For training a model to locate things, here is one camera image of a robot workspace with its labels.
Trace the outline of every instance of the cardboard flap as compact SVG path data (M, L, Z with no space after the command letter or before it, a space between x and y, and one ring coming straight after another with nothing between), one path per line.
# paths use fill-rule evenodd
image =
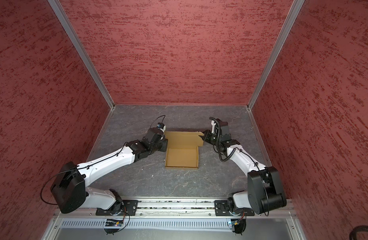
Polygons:
M169 148L190 148L190 146L203 146L204 141L200 136L204 136L202 132L164 132L168 139Z

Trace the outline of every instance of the red wall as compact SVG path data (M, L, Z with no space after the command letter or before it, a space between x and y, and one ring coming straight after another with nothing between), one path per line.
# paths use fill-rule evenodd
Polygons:
M116 104L247 104L292 0L61 0Z
M253 113L308 240L368 225L368 1L306 0Z
M108 111L48 2L0 1L0 239L42 236L42 185L86 160Z

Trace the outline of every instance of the cardboard box lid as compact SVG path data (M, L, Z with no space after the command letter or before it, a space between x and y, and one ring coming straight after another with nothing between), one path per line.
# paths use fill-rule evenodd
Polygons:
M198 168L198 147L203 146L204 141L200 136L202 132L169 132L165 167L167 168Z

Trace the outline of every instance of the gray marbled floor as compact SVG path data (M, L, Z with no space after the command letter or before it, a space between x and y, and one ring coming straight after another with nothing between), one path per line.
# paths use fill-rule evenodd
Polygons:
M209 117L229 123L232 138L259 162L263 156L243 106L118 105L95 152L95 158L119 149L124 142L142 139L151 122L166 114L167 131L210 129ZM165 168L165 153L121 167L95 181L91 187L112 188L121 196L226 197L246 190L247 178L233 161L220 162L210 144L199 147L198 170Z

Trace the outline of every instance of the cardboard box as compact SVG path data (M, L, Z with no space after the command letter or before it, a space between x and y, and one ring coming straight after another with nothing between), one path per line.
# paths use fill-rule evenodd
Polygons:
M198 147L203 146L202 132L168 132L166 168L198 169Z

